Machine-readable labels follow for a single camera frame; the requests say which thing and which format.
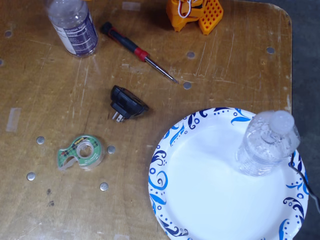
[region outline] black power adapter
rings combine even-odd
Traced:
[[[143,114],[149,107],[136,97],[132,92],[115,85],[111,91],[111,107],[116,110],[112,119],[121,123],[124,119],[130,119]]]

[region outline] white string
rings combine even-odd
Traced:
[[[181,0],[179,0],[179,5],[178,5],[178,14],[179,14],[179,16],[181,17],[181,18],[183,18],[183,19],[185,19],[185,18],[187,18],[187,17],[189,17],[189,15],[190,15],[190,13],[191,13],[191,1],[192,0],[187,0],[187,2],[188,2],[188,4],[189,4],[189,11],[187,12],[187,14],[185,15],[185,16],[183,16],[182,15],[182,13],[181,13],[181,4],[182,4],[182,2],[181,2]]]

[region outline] clear water bottle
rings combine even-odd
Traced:
[[[257,114],[246,129],[236,153],[240,170],[250,176],[269,174],[300,144],[294,117],[286,111]]]
[[[79,58],[95,52],[98,34],[85,1],[44,0],[44,5],[68,52]]]

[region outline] wood grain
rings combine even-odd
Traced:
[[[95,55],[74,58],[41,1],[0,2],[0,239],[168,239],[147,184],[150,160],[167,129],[206,108],[291,110],[292,27],[282,9],[221,0],[223,19],[204,36],[196,23],[174,32],[165,0],[137,2],[140,11],[122,10],[122,1],[88,4],[97,28],[110,21],[181,84],[102,34]],[[195,57],[187,58],[188,52]],[[136,94],[149,113],[113,121],[114,85]],[[6,131],[11,108],[21,108],[16,132]],[[58,171],[57,150],[83,133],[114,145],[115,154],[90,171]],[[43,145],[38,136],[45,137]],[[36,173],[34,181],[27,181],[29,172]],[[100,191],[102,182],[108,191]]]

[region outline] bottle label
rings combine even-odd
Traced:
[[[85,55],[98,44],[98,34],[88,11],[85,20],[77,27],[61,28],[53,25],[65,48],[72,54]]]

